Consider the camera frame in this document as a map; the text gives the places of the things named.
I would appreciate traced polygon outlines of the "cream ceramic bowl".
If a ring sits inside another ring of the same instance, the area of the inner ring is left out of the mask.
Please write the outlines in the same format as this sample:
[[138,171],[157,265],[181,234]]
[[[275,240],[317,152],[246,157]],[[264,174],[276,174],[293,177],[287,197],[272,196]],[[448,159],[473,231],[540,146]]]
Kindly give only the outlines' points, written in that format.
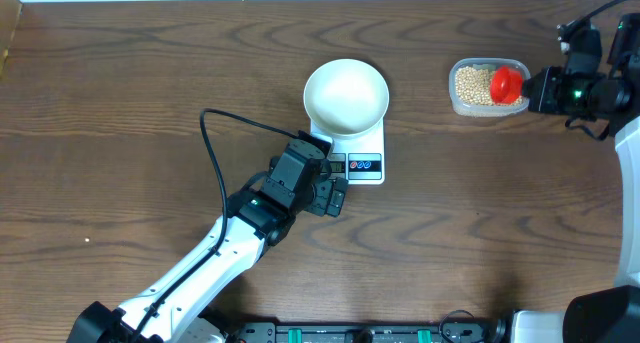
[[366,134],[389,108],[390,92],[383,75],[356,59],[337,59],[317,68],[303,90],[307,116],[316,127],[336,137]]

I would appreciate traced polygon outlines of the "soybeans in plastic container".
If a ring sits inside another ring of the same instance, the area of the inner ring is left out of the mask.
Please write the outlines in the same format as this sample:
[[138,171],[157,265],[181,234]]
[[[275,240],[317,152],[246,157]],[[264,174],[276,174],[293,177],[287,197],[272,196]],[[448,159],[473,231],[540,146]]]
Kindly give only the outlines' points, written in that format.
[[496,104],[491,99],[489,85],[495,71],[492,65],[469,65],[458,68],[454,74],[454,97],[468,106],[516,106],[524,103],[520,96],[515,103]]

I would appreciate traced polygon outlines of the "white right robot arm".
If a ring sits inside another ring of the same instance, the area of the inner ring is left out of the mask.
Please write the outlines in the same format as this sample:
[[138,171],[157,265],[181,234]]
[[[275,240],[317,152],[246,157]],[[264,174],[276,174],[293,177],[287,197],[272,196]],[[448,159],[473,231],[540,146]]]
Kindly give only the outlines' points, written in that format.
[[573,299],[562,312],[521,310],[509,330],[512,342],[636,342],[639,339],[639,16],[624,15],[600,72],[600,32],[590,17],[558,28],[566,63],[526,80],[531,112],[566,117],[568,129],[598,119],[597,140],[614,140],[623,189],[622,243],[610,289]]

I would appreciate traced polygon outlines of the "white digital kitchen scale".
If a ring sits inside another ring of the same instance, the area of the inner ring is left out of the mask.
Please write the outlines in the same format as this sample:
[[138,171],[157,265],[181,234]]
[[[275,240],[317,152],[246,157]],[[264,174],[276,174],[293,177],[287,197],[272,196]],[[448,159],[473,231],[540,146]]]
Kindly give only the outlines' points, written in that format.
[[382,121],[354,137],[331,136],[314,123],[311,124],[311,134],[332,143],[328,156],[332,178],[344,178],[350,185],[380,185],[385,181]]

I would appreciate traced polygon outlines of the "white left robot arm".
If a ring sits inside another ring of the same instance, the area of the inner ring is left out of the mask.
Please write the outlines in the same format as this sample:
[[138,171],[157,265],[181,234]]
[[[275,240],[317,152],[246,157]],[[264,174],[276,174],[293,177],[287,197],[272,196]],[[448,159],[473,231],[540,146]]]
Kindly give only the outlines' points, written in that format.
[[163,277],[114,310],[96,301],[76,319],[69,342],[178,342],[209,303],[288,234],[296,214],[336,217],[346,197],[344,178],[298,191],[260,172],[226,203],[227,212]]

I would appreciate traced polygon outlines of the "red plastic measuring scoop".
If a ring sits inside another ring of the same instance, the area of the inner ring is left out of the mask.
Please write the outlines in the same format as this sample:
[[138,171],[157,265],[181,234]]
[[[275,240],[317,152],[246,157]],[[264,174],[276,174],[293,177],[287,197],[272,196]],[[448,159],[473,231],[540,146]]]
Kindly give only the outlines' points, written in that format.
[[489,85],[491,99],[496,104],[510,105],[521,96],[524,79],[520,72],[507,66],[495,71]]

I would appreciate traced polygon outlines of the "clear plastic container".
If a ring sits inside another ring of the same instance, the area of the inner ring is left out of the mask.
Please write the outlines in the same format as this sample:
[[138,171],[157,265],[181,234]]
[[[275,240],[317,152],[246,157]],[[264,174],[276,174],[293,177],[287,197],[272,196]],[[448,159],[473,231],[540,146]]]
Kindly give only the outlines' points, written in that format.
[[519,114],[527,109],[528,100],[519,97],[514,103],[498,104],[491,99],[490,83],[502,67],[517,71],[524,79],[531,74],[521,62],[505,58],[465,58],[449,73],[449,94],[453,110],[467,117],[496,118]]

